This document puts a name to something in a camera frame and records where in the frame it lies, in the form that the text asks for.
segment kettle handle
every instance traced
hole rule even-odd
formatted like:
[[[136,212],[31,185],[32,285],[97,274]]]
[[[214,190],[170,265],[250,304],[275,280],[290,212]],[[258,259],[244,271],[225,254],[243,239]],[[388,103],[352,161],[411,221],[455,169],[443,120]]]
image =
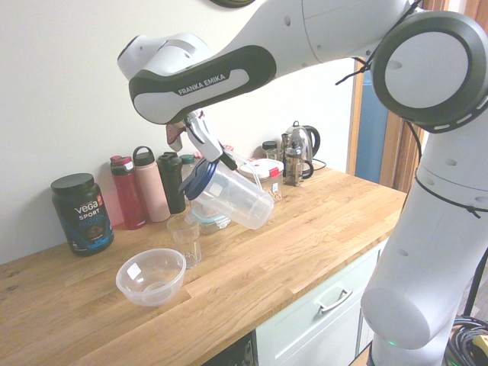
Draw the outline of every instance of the kettle handle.
[[[302,126],[309,134],[313,135],[313,139],[315,140],[315,143],[312,146],[312,156],[315,156],[317,154],[317,151],[319,151],[320,148],[320,133],[319,131],[312,126]]]
[[[310,170],[308,171],[308,174],[307,175],[302,175],[302,178],[303,179],[308,179],[313,174],[313,164],[312,164],[312,162],[310,160],[304,160],[303,163],[304,164],[307,164],[310,167]]]

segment franka emika robot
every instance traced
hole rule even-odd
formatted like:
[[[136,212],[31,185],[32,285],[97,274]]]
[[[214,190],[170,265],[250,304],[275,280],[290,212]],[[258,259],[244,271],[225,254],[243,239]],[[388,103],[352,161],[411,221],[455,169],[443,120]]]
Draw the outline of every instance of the franka emika robot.
[[[229,158],[199,108],[291,72],[364,58],[392,112],[430,132],[400,219],[361,300],[376,366],[440,366],[488,246],[488,38],[409,0],[267,0],[215,56],[192,34],[134,38],[118,65],[137,112]]]

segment protein powder container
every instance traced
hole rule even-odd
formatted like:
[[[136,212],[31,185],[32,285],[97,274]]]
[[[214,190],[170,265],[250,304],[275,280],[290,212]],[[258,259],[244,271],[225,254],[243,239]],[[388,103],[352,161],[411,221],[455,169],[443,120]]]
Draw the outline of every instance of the protein powder container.
[[[114,241],[114,233],[93,175],[67,175],[51,183],[53,204],[68,240],[77,255],[93,255]]]

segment pink water bottle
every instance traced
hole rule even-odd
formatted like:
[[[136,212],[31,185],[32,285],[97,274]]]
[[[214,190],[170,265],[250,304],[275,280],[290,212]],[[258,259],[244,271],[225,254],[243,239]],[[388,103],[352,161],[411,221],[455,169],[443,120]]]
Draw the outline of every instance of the pink water bottle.
[[[126,229],[135,230],[146,224],[146,208],[137,186],[134,163],[130,156],[112,156],[110,169]]]
[[[147,213],[152,222],[158,223],[169,218],[169,206],[162,186],[158,166],[153,151],[147,146],[139,146],[132,155],[136,166],[136,177],[143,194]]]

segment cabinet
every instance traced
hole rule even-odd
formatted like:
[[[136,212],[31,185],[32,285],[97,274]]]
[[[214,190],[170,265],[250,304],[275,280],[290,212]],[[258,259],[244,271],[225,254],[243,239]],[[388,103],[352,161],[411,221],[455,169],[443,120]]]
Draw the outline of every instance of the cabinet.
[[[256,328],[259,365],[349,365],[372,337],[361,316],[361,296],[385,244],[386,240]]]

